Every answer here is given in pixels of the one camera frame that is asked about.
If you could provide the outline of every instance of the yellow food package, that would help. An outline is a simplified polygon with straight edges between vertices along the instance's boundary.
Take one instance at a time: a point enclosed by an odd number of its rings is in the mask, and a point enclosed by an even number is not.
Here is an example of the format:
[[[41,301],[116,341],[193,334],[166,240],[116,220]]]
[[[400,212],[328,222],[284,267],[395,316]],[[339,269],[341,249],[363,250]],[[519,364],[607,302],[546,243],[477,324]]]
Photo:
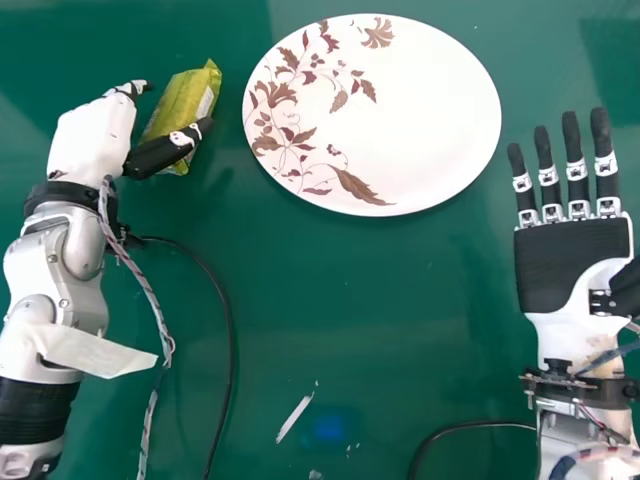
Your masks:
[[[180,130],[190,123],[211,115],[220,94],[222,72],[213,60],[202,68],[176,73],[165,88],[151,115],[140,143]],[[160,173],[186,175],[195,150]]]

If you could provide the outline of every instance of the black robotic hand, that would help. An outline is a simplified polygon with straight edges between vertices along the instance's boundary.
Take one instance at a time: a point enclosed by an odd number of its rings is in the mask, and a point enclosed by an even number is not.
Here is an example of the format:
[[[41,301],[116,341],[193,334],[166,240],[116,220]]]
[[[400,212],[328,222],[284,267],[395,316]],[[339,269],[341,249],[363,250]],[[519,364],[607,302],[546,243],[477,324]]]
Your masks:
[[[615,348],[619,330],[640,313],[640,269],[631,262],[633,226],[620,201],[606,110],[591,112],[594,211],[574,112],[563,115],[562,130],[569,184],[566,214],[545,127],[537,127],[534,133],[541,214],[520,147],[508,147],[519,217],[514,253],[520,308],[536,327],[540,368],[545,359],[553,358],[570,361],[577,369],[599,352]],[[622,369],[621,361],[610,363],[603,375],[610,375],[612,368]]]

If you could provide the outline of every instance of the robotic finger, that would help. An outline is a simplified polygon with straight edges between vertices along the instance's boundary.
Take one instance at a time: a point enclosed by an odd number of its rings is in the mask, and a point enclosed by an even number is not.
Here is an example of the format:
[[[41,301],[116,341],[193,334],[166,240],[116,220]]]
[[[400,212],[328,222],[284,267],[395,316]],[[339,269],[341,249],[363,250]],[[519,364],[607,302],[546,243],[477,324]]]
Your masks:
[[[542,220],[544,223],[561,222],[564,219],[564,215],[562,212],[560,179],[551,158],[551,142],[549,141],[547,129],[542,126],[536,127],[533,140],[538,152],[538,181],[542,191]]]
[[[567,151],[568,215],[571,220],[587,220],[591,216],[589,178],[575,112],[565,112],[562,115],[562,134]]]
[[[182,130],[134,148],[124,162],[123,175],[134,180],[144,180],[173,165],[192,152],[212,126],[211,117],[204,117]]]
[[[516,202],[518,204],[518,219],[520,228],[527,228],[538,225],[540,219],[536,208],[536,195],[533,190],[531,177],[524,164],[524,157],[520,145],[512,143],[507,148],[507,156],[513,171],[513,189],[516,192]]]
[[[140,95],[153,90],[153,88],[154,85],[146,80],[131,80],[130,82],[127,82],[123,85],[110,88],[104,93],[104,95],[102,95],[102,98],[122,93],[123,95],[129,97],[135,105]]]
[[[611,142],[609,116],[604,108],[591,111],[591,133],[596,152],[596,211],[599,217],[619,217],[622,212],[620,175]]]

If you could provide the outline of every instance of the green table surface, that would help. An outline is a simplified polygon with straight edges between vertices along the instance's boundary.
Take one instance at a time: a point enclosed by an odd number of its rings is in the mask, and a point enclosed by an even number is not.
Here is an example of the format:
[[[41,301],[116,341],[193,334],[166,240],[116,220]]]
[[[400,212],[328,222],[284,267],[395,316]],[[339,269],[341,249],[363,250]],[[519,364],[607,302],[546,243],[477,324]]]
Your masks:
[[[464,192],[425,212],[368,219],[322,210],[278,187],[245,141],[242,94],[266,50],[301,26],[362,11],[449,33],[500,94],[494,159]],[[536,335],[515,295],[505,148],[521,142],[533,160],[533,128],[546,124],[563,165],[562,112],[575,109],[585,127],[590,109],[606,105],[625,206],[637,216],[639,22],[640,4],[624,0],[2,0],[0,245],[18,235],[22,202],[44,180],[62,112],[132,78],[163,86],[213,58],[224,74],[217,123],[191,174],[119,182],[122,219],[203,252],[231,298],[239,375],[211,478],[305,480],[316,470],[325,480],[402,479],[417,443],[443,424],[533,421],[517,375],[536,361]],[[161,91],[140,101],[139,127]],[[148,478],[198,479],[227,382],[221,305],[179,254],[154,246],[136,259],[178,343]],[[159,353],[153,315],[129,272],[109,260],[104,289],[108,337]],[[4,282],[0,300],[9,301]],[[637,366],[630,362],[631,372]],[[154,378],[87,379],[52,478],[134,478]],[[313,390],[276,445],[283,421]],[[535,460],[531,432],[464,432],[433,448],[421,478],[532,479]]]

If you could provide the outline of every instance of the fingertip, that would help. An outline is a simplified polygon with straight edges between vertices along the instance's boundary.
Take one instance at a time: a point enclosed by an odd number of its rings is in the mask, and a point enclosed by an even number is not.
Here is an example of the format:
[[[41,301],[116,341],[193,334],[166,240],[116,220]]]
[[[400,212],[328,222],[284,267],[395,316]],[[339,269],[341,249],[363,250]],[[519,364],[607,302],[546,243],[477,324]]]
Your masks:
[[[507,147],[507,157],[509,157],[514,177],[519,177],[527,173],[527,167],[524,164],[524,156],[522,155],[520,145],[517,143],[510,144]]]
[[[537,126],[533,131],[533,142],[538,152],[538,161],[540,168],[550,168],[553,166],[551,158],[551,141],[549,140],[549,132],[542,125]]]
[[[595,144],[596,157],[605,157],[613,151],[611,145],[611,124],[604,107],[591,110],[591,133]]]
[[[567,150],[567,161],[577,162],[582,159],[582,141],[580,138],[580,126],[576,112],[564,112],[562,114],[562,135]]]

